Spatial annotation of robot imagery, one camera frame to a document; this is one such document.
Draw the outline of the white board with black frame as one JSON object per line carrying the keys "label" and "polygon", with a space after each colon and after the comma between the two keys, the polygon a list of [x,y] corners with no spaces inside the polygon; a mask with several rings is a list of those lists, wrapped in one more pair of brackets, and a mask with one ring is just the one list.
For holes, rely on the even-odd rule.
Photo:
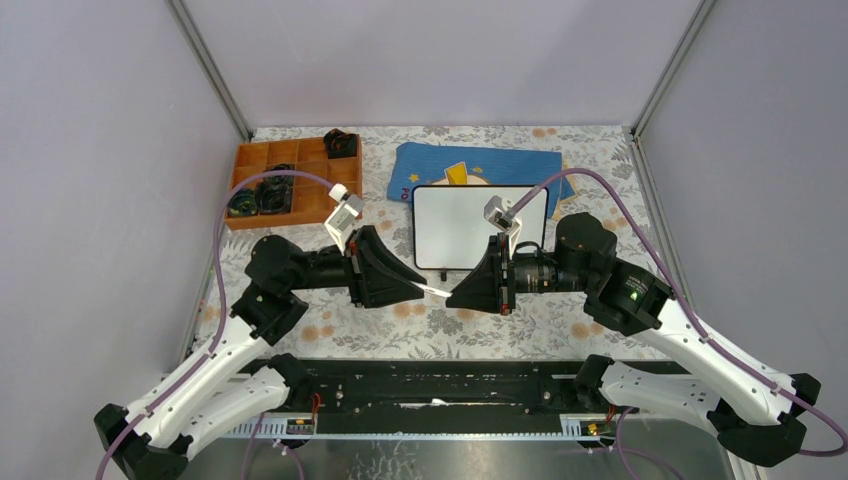
{"label": "white board with black frame", "polygon": [[494,196],[516,202],[529,185],[424,185],[412,190],[413,262],[420,270],[472,270],[498,229],[484,218]]}

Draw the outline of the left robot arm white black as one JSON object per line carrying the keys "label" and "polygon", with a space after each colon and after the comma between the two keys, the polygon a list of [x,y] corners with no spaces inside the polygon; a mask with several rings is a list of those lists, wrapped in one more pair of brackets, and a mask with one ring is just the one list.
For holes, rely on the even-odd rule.
{"label": "left robot arm white black", "polygon": [[96,476],[113,462],[129,479],[176,479],[204,448],[239,424],[310,397],[310,376],[291,354],[272,357],[247,380],[233,375],[268,352],[307,312],[300,290],[346,288],[351,303],[381,308],[423,298],[426,280],[366,225],[347,239],[304,251],[279,235],[260,239],[245,269],[250,280],[216,333],[151,391],[94,418],[105,449]]}

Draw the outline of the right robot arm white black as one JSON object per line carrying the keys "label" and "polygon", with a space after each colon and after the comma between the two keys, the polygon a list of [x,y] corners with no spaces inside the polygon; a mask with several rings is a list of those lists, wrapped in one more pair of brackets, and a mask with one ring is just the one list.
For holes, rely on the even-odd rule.
{"label": "right robot arm white black", "polygon": [[615,405],[658,413],[707,432],[735,456],[764,467],[800,453],[807,432],[800,417],[816,401],[820,383],[744,353],[729,360],[735,345],[707,326],[695,326],[672,289],[619,259],[616,247],[615,234],[588,213],[558,222],[550,252],[512,253],[508,238],[494,235],[446,303],[507,315],[520,294],[583,293],[584,311],[595,323],[651,346],[690,374],[683,381],[589,356],[573,386],[583,410]]}

